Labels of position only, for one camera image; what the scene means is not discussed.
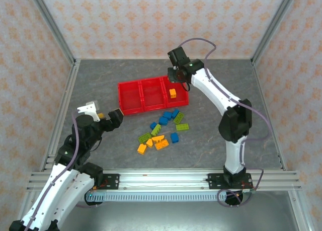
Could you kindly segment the long orange lego brick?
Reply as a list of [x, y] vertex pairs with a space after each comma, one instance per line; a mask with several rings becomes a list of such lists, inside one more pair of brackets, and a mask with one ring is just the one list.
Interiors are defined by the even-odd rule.
[[155, 146], [156, 150], [161, 150], [161, 149], [164, 149], [167, 146], [169, 146], [169, 142], [167, 139], [164, 139], [160, 142], [157, 142], [154, 146]]

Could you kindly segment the wide aluminium frame rail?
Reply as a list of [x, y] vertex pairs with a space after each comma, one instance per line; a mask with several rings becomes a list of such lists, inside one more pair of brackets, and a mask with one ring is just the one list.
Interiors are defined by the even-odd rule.
[[[120, 175], [120, 191], [208, 191], [208, 174], [222, 173], [220, 170], [207, 169], [115, 169], [104, 170], [107, 174]], [[282, 169], [264, 170], [259, 179], [259, 170], [250, 170], [258, 191], [302, 190], [304, 184], [296, 171]]]

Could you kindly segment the aluminium frame post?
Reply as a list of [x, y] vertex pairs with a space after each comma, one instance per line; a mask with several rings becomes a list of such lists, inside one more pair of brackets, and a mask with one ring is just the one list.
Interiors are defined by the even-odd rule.
[[267, 27], [262, 39], [260, 40], [260, 43], [257, 46], [253, 57], [251, 58], [251, 63], [253, 66], [256, 65], [256, 63], [259, 61], [260, 57], [264, 53], [270, 40], [273, 37], [275, 31], [277, 30], [278, 26], [280, 25], [282, 19], [284, 18], [285, 14], [287, 13], [289, 7], [292, 5], [292, 2], [293, 2], [293, 0], [282, 0], [282, 2], [280, 3], [270, 24]]
[[44, 0], [33, 0], [36, 7], [38, 8], [41, 16], [45, 20], [47, 26], [49, 27], [51, 33], [53, 34], [55, 40], [57, 41], [58, 45], [60, 46], [64, 56], [68, 60], [69, 63], [75, 64], [76, 59], [68, 46], [62, 32], [60, 31], [53, 15], [51, 14], [47, 4]]

